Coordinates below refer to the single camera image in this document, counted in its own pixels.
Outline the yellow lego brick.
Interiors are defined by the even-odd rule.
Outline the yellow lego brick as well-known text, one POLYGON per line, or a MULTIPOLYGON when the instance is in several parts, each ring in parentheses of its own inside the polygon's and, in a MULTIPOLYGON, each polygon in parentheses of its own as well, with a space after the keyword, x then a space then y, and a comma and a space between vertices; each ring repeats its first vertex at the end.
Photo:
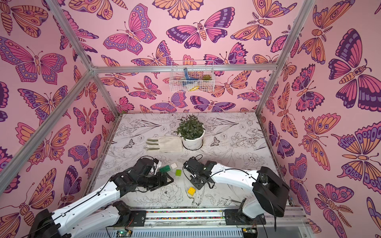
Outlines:
POLYGON ((196 189, 194 187, 189 187, 187 190, 187 195, 193 197, 196 192, 196 189))

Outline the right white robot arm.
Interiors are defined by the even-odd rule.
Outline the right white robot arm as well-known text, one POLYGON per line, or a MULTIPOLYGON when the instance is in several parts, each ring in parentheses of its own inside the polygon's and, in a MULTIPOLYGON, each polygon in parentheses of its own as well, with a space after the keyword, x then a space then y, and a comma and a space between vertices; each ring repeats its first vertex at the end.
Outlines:
POLYGON ((191 157, 183 164, 190 174, 190 183, 198 190, 217 183, 236 186, 250 191, 253 195, 241 201, 239 211, 243 216, 254 219, 268 213, 274 217, 284 217, 290 187, 270 168, 242 170, 224 166, 215 161, 205 164, 191 157))

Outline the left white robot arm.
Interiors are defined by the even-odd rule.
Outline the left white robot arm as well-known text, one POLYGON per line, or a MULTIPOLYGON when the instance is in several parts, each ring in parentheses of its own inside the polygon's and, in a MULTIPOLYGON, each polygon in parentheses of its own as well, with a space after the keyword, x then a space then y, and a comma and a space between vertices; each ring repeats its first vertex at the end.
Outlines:
POLYGON ((53 212, 39 212, 29 238, 82 238, 98 229, 129 224, 132 212, 121 200, 128 193, 155 191, 173 183, 168 173, 159 170, 161 162, 146 156, 122 172, 116 173, 99 189, 53 212))

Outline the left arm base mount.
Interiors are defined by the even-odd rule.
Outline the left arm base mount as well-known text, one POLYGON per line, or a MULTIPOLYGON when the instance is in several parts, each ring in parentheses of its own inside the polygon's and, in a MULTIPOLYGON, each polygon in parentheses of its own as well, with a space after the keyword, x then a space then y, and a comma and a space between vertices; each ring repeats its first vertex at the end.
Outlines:
POLYGON ((116 201, 105 210, 107 227, 143 227, 146 221, 146 210, 133 210, 123 201, 116 201))

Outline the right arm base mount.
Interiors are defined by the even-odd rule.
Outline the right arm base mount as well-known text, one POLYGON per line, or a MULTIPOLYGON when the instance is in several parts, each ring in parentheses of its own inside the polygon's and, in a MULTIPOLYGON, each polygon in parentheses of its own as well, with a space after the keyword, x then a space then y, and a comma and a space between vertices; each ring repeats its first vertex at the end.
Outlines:
POLYGON ((246 198, 242 200, 238 209, 225 209, 222 212, 222 216, 225 218, 226 225, 265 225, 266 219, 264 214, 258 215, 256 218, 250 218, 243 213, 243 206, 246 202, 246 198))

